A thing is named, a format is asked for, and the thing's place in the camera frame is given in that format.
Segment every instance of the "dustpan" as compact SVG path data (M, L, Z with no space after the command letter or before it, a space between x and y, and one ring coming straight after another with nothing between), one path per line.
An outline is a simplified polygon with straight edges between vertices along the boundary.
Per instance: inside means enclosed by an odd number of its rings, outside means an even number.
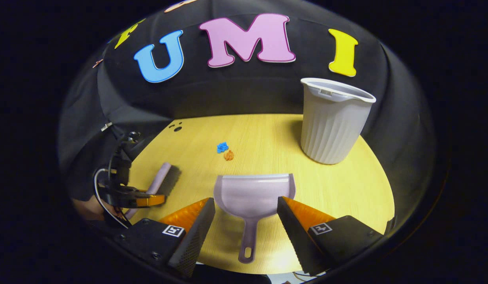
M294 198L293 174L258 176L218 176L214 186L214 200L224 212L244 219L244 234L239 261L254 260L258 221L277 213L277 198Z

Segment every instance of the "wooden table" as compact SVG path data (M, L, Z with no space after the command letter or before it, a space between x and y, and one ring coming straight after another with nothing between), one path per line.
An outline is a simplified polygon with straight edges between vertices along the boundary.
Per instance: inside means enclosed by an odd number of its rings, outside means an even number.
M391 188L379 161L359 137L345 160L323 165L300 148L302 115L253 114L173 121L132 163L129 185L147 189L164 162L182 171L166 203L139 210L130 220L158 220L203 198L213 197L218 175L293 173L295 200L334 217L352 215L380 233L394 216ZM217 145L226 142L235 158L226 161ZM301 270L277 214L258 223L255 260L238 261L244 221L216 213L199 262L240 273Z

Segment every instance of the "blue debris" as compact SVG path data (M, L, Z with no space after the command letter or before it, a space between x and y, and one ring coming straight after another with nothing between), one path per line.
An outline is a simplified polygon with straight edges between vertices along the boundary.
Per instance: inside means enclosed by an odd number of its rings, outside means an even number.
M226 145L226 142L217 145L217 153L222 153L226 150L228 150L228 145Z

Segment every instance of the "ribbed bin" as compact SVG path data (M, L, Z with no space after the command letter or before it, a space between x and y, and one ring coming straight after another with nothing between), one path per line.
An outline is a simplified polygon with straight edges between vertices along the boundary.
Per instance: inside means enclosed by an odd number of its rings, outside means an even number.
M323 164L342 162L356 143L376 99L336 81L303 78L302 150Z

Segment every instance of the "letter m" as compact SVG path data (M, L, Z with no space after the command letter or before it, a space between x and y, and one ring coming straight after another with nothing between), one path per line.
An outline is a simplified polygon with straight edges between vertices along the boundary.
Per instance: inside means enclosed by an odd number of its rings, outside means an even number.
M200 25L201 30L207 31L211 44L212 58L208 65L213 68L231 65L235 57L228 54L228 44L238 56L244 60L251 60L258 41L262 41L262 51L258 59L266 62L292 62L295 54L289 50L286 23L289 18L280 14L260 14L256 16L247 31L239 27L228 18L214 19Z

